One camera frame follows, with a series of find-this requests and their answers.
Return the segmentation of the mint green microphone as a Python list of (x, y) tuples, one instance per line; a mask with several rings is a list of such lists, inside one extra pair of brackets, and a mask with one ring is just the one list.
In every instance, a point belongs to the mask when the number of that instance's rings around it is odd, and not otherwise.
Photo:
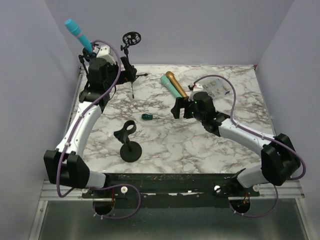
[(176, 88), (172, 85), (170, 80), (165, 76), (160, 77), (160, 81), (164, 87), (173, 95), (174, 98), (181, 98), (181, 94), (176, 90)]

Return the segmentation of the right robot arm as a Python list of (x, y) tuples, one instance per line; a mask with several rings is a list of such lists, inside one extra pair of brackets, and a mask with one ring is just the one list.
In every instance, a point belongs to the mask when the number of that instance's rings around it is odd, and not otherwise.
[(171, 109), (175, 119), (179, 119), (180, 110), (184, 110), (185, 119), (198, 120), (207, 132), (233, 140), (261, 158), (260, 165), (236, 173), (235, 180), (230, 183), (230, 191), (236, 196), (258, 184), (281, 186), (301, 166), (287, 135), (264, 135), (233, 123), (229, 115), (216, 110), (213, 99), (205, 91), (176, 98)]

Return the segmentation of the clear plastic screw box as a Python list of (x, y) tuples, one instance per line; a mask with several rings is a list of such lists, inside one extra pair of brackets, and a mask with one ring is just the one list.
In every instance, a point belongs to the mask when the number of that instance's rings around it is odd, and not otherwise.
[(230, 85), (219, 77), (208, 77), (199, 83), (213, 100), (228, 96), (232, 91)]

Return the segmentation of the gold microphone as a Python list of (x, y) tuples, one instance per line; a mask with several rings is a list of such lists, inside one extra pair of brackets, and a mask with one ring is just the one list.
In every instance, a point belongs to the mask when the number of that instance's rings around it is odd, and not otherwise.
[(182, 97), (187, 97), (188, 95), (186, 94), (185, 90), (181, 87), (179, 82), (177, 81), (175, 75), (171, 71), (167, 71), (165, 73), (165, 76), (169, 79), (170, 83), (174, 86), (174, 88), (178, 91), (178, 93)]

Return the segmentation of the black clip microphone stand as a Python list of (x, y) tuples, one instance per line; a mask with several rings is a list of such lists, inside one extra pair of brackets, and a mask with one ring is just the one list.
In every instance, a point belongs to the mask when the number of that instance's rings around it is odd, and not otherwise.
[(120, 148), (120, 157), (127, 163), (136, 162), (142, 155), (142, 147), (135, 141), (130, 141), (129, 135), (137, 130), (134, 120), (128, 120), (124, 123), (122, 129), (113, 133), (114, 137), (122, 143)]

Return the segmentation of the green handled screwdriver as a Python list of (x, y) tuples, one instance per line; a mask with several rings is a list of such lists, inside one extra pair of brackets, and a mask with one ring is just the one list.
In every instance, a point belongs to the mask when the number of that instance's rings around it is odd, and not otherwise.
[(141, 115), (141, 119), (144, 120), (144, 121), (152, 121), (152, 120), (155, 120), (157, 118), (154, 117), (152, 114), (143, 113)]

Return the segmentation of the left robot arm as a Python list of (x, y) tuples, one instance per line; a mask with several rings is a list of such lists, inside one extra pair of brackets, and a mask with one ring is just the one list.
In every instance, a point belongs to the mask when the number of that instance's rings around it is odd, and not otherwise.
[(137, 70), (127, 57), (122, 56), (120, 60), (122, 65), (111, 64), (102, 57), (89, 62), (87, 83), (79, 94), (76, 115), (55, 150), (47, 150), (43, 157), (50, 183), (93, 188), (101, 198), (110, 194), (111, 185), (106, 174), (90, 170), (82, 157), (93, 126), (110, 100), (112, 88), (136, 80)]

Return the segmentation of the blue microphone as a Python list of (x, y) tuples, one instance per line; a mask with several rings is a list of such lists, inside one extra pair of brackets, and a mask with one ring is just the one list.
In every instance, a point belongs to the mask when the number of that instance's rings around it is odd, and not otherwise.
[(93, 52), (93, 46), (87, 37), (83, 34), (78, 24), (71, 18), (64, 22), (67, 30), (82, 44), (82, 46), (91, 54)]

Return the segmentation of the black round base stand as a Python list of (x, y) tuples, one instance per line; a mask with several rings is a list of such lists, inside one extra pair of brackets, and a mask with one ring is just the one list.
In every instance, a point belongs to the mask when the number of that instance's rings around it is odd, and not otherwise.
[(88, 69), (86, 67), (85, 62), (88, 63), (91, 60), (91, 53), (89, 53), (89, 51), (84, 47), (82, 49), (82, 54), (78, 55), (78, 59), (79, 59), (80, 63), (82, 64), (85, 73), (88, 74)]

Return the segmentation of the black front table rail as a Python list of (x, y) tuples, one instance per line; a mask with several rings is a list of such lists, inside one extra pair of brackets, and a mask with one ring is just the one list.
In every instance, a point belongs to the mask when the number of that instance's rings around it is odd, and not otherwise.
[(243, 188), (232, 173), (109, 173), (108, 186), (89, 190), (82, 197), (92, 201), (98, 212), (111, 209), (227, 208), (228, 198), (258, 197), (252, 187)]

